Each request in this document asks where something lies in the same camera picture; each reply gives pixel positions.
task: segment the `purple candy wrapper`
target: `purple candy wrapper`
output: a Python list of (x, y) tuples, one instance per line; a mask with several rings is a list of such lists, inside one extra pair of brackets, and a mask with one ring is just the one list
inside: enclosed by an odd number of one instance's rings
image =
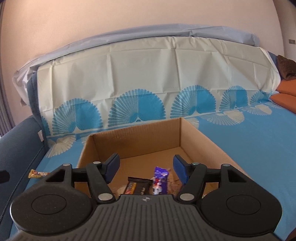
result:
[(168, 171), (155, 167), (153, 178), (153, 195), (168, 193)]

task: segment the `circular pad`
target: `circular pad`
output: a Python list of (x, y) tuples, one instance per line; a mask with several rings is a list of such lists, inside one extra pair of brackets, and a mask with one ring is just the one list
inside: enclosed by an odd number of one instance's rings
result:
[(90, 215), (89, 197), (62, 183), (37, 185), (19, 195), (11, 204), (17, 228), (36, 235), (67, 232)]
[(248, 195), (236, 195), (226, 201), (228, 209), (241, 215), (251, 215), (259, 211), (261, 203)]
[(66, 207), (65, 198), (58, 195), (44, 195), (36, 198), (32, 203), (32, 208), (39, 214), (55, 214)]
[(217, 230), (239, 237), (273, 232), (281, 218), (281, 206), (274, 196), (245, 183), (210, 192), (202, 199), (200, 210)]

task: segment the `wall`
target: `wall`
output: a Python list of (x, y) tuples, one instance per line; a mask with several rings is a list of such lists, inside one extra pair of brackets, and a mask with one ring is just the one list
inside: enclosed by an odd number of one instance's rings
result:
[(7, 0), (0, 47), (14, 121), (30, 115), (11, 82), (29, 59), (95, 34), (161, 23), (234, 27), (257, 34), (263, 48), (284, 52), (272, 0)]
[(279, 17), (285, 57), (296, 61), (296, 45), (290, 44), (289, 39), (296, 39), (296, 7), (289, 0), (274, 0)]

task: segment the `logo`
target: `logo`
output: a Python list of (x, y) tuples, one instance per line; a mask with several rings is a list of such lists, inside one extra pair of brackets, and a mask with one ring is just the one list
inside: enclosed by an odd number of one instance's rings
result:
[(143, 197), (142, 200), (143, 200), (144, 202), (148, 202), (148, 201), (151, 200), (151, 198), (149, 198), (149, 197)]

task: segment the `ridged grip surface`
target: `ridged grip surface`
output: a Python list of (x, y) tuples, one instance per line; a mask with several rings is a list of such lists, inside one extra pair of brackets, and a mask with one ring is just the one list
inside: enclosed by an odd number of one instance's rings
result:
[(13, 241), (277, 241), (273, 234), (233, 237), (209, 226), (193, 205), (171, 195), (122, 195), (99, 205), (92, 217), (68, 233), (41, 237), (20, 231)]

